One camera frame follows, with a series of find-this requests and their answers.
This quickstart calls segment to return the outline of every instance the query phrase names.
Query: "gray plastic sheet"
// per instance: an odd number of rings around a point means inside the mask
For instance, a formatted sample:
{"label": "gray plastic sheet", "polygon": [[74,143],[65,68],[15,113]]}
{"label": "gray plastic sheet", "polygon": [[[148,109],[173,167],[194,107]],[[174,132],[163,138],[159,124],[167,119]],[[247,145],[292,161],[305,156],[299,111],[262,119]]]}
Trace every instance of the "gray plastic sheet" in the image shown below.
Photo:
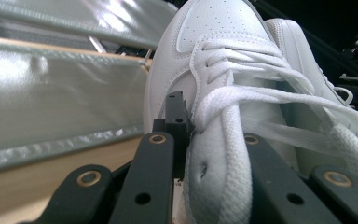
{"label": "gray plastic sheet", "polygon": [[0,44],[0,169],[141,135],[137,61]]}
{"label": "gray plastic sheet", "polygon": [[162,0],[0,0],[0,18],[147,49],[175,13]]}

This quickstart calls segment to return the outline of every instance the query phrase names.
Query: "white sneaker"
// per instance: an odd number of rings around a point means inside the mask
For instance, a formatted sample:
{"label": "white sneaker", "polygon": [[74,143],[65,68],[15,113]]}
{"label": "white sneaker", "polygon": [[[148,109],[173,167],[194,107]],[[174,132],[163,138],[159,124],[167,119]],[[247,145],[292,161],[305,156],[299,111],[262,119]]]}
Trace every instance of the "white sneaker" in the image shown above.
{"label": "white sneaker", "polygon": [[291,68],[248,1],[190,0],[178,11],[153,60],[144,122],[149,133],[164,116],[166,94],[184,93],[196,124],[184,188],[190,223],[248,221],[252,178],[243,132],[268,139],[294,168],[299,150],[314,150],[358,174],[358,112],[324,99],[314,84]]}

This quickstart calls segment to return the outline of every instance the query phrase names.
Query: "silver panel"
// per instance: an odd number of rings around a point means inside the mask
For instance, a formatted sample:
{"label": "silver panel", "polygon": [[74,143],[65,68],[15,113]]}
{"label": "silver panel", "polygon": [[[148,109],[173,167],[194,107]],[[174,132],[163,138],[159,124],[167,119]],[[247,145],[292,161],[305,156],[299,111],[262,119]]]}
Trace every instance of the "silver panel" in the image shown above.
{"label": "silver panel", "polygon": [[155,49],[176,10],[162,0],[0,0],[0,18]]}
{"label": "silver panel", "polygon": [[140,63],[0,44],[0,168],[142,134]]}

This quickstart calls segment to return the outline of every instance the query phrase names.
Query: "brass ring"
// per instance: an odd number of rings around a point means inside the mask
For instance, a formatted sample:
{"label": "brass ring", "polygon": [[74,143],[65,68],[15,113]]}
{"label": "brass ring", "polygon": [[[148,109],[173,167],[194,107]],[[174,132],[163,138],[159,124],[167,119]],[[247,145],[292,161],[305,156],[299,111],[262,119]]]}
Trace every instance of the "brass ring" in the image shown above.
{"label": "brass ring", "polygon": [[[86,182],[83,180],[83,177],[86,175],[95,175],[94,179],[91,180],[90,182]],[[83,174],[81,174],[80,176],[77,177],[76,183],[78,184],[78,186],[86,188],[86,187],[90,187],[95,185],[96,183],[98,183],[101,180],[101,173],[98,171],[86,171]]]}
{"label": "brass ring", "polygon": [[161,144],[164,143],[167,138],[162,134],[154,134],[149,137],[149,142],[153,144]]}
{"label": "brass ring", "polygon": [[324,173],[324,178],[339,187],[350,188],[353,186],[353,182],[345,175],[335,172],[335,171],[326,171]]}
{"label": "brass ring", "polygon": [[257,145],[259,143],[258,138],[253,135],[247,134],[244,136],[246,144]]}

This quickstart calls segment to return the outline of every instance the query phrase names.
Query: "wooden surface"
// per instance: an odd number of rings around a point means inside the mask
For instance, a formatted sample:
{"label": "wooden surface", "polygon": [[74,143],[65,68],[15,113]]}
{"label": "wooden surface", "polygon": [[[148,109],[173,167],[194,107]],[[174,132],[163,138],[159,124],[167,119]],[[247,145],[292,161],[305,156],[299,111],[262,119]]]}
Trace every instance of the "wooden surface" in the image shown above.
{"label": "wooden surface", "polygon": [[99,164],[115,170],[133,158],[140,138],[97,147],[0,173],[0,224],[37,219],[54,190],[76,168]]}

